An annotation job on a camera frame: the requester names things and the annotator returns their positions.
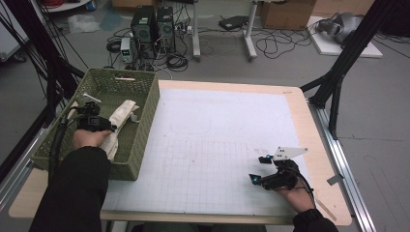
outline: desktop computer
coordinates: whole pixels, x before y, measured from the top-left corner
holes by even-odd
[[[172,7],[159,7],[157,13],[157,24],[161,42],[161,51],[175,52],[174,34],[174,12]]]
[[[156,58],[160,43],[154,6],[137,6],[131,29],[138,56],[145,59]]]

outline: table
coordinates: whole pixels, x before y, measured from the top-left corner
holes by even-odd
[[[256,15],[257,3],[258,2],[282,2],[283,0],[251,0],[250,11],[249,11],[249,23],[248,29],[244,30],[244,39],[247,44],[249,52],[249,60],[252,61],[257,57],[255,47],[253,45],[250,33],[252,32],[253,21]],[[197,13],[198,0],[193,0],[193,34],[192,34],[192,47],[193,47],[193,58],[196,61],[200,60],[201,50],[199,47],[199,35],[198,35],[198,13]]]
[[[335,176],[335,173],[331,167],[320,135],[311,117],[306,99],[299,88],[169,80],[161,80],[160,87],[162,89],[228,91],[284,96],[287,100],[287,104],[293,118],[293,123],[300,145],[301,147],[309,148],[308,153],[306,153],[304,157],[310,176],[310,183],[315,189],[314,194],[316,197],[318,210],[321,211],[326,218],[332,220],[336,225],[348,225],[351,223],[352,219],[339,185],[335,184],[330,186],[327,183],[327,180]],[[34,216],[44,194],[46,180],[47,173],[45,171],[34,169],[31,172],[9,210],[11,217],[32,218]],[[102,219],[255,224],[290,224],[292,222],[291,217],[256,217],[120,211],[102,211]]]

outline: table leg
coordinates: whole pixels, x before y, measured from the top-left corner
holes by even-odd
[[[192,47],[193,47],[193,59],[195,61],[200,61],[200,59],[201,59],[201,49],[199,47],[197,5],[198,5],[198,0],[194,0],[193,1]]]
[[[257,8],[257,1],[252,1],[250,5],[248,30],[244,30],[244,38],[245,38],[245,42],[247,43],[250,61],[252,61],[253,59],[257,57],[255,47],[253,46],[252,39],[250,38],[250,33],[252,32],[253,21],[255,19],[256,8]]]

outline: cardboard box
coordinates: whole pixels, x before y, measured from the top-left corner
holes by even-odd
[[[366,15],[374,0],[317,0],[312,15],[332,16],[335,13],[350,12],[354,15]]]
[[[158,0],[112,0],[112,7],[122,11],[134,11],[136,6],[157,6]]]
[[[305,30],[315,3],[316,0],[264,3],[260,17],[262,26],[278,30]]]

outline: black jacket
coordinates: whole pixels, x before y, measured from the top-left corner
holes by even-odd
[[[84,147],[68,154],[45,190],[30,231],[101,232],[110,167],[101,148]],[[296,215],[293,223],[294,232],[337,231],[317,210]]]

